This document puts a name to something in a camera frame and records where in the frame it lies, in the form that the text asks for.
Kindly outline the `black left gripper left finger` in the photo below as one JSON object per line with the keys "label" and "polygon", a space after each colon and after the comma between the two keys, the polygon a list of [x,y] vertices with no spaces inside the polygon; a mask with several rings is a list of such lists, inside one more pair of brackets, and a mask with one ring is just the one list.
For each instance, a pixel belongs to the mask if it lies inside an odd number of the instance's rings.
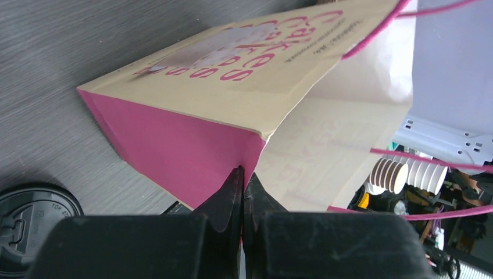
{"label": "black left gripper left finger", "polygon": [[238,278],[244,169],[188,214],[60,221],[27,278]]}

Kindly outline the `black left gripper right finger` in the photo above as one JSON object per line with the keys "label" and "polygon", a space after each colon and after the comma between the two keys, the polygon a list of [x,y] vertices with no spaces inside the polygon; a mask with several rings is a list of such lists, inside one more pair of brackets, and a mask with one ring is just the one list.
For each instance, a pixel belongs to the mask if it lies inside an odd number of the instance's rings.
{"label": "black left gripper right finger", "polygon": [[244,192],[247,278],[432,278],[412,226],[382,213],[289,212],[252,176]]}

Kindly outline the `stack of black lids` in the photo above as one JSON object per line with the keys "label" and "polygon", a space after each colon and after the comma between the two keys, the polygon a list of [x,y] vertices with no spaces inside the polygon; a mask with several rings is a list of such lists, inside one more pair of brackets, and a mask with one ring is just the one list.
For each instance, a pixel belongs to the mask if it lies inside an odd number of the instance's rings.
{"label": "stack of black lids", "polygon": [[52,228],[84,214],[77,198],[52,183],[32,181],[1,191],[1,278],[23,278]]}

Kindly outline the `paper gift bag pink handles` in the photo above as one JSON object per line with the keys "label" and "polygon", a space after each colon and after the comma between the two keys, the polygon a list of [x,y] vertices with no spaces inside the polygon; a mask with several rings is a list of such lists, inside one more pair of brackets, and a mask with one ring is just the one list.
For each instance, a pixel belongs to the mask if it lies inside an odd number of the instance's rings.
{"label": "paper gift bag pink handles", "polygon": [[416,1],[213,27],[78,87],[131,167],[190,208],[233,168],[290,210],[345,207],[412,106]]}

